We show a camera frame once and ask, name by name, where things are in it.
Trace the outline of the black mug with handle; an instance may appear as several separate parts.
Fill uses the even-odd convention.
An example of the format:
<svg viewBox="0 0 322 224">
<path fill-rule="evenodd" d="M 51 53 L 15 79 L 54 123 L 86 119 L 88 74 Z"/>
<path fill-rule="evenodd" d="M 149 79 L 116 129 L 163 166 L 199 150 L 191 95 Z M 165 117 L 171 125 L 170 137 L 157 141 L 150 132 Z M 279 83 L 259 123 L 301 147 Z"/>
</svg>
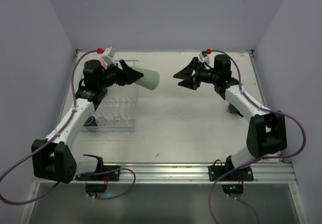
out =
<svg viewBox="0 0 322 224">
<path fill-rule="evenodd" d="M 228 105 L 228 111 L 229 111 L 230 114 L 238 115 L 240 117 L 243 117 L 243 115 L 240 113 L 240 111 L 231 103 L 229 103 L 229 105 Z"/>
</svg>

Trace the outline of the light green plastic cup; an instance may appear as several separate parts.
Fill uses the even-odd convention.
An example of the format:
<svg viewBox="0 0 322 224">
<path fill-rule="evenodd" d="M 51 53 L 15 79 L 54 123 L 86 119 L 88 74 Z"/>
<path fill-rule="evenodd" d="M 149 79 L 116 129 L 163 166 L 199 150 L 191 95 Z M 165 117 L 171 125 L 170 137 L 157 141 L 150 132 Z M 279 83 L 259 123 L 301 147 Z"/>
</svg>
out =
<svg viewBox="0 0 322 224">
<path fill-rule="evenodd" d="M 148 90 L 155 90 L 157 88 L 160 79 L 159 73 L 157 71 L 139 67 L 135 67 L 134 69 L 143 74 L 143 77 L 135 82 L 137 85 Z"/>
</svg>

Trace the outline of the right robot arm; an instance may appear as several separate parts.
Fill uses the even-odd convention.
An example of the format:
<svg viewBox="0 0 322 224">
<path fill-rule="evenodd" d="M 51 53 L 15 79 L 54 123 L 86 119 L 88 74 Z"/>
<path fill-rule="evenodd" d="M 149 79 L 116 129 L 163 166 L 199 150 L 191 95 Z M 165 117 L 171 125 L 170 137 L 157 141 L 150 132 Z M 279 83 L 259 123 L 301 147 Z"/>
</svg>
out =
<svg viewBox="0 0 322 224">
<path fill-rule="evenodd" d="M 286 149 L 285 117 L 264 109 L 255 98 L 247 96 L 240 81 L 232 77 L 232 61 L 228 55 L 216 55 L 213 66 L 208 62 L 207 53 L 202 52 L 173 77 L 180 80 L 179 86 L 190 90 L 198 89 L 202 83 L 212 84 L 215 92 L 229 103 L 230 111 L 248 121 L 246 146 L 227 157 L 226 169 L 230 171 Z"/>
</svg>

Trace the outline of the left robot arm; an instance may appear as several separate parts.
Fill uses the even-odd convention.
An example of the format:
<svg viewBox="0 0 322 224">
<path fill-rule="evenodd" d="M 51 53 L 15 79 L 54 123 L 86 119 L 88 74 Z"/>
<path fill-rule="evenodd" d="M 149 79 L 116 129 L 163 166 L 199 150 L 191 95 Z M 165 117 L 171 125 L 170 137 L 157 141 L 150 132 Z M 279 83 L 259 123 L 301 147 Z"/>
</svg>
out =
<svg viewBox="0 0 322 224">
<path fill-rule="evenodd" d="M 119 66 L 102 66 L 99 60 L 89 60 L 84 64 L 83 76 L 73 96 L 73 104 L 63 120 L 44 140 L 37 139 L 32 143 L 35 177 L 67 184 L 75 176 L 105 174 L 101 157 L 74 157 L 71 147 L 85 122 L 105 97 L 107 88 L 114 84 L 131 85 L 142 79 L 144 74 L 123 60 Z"/>
</svg>

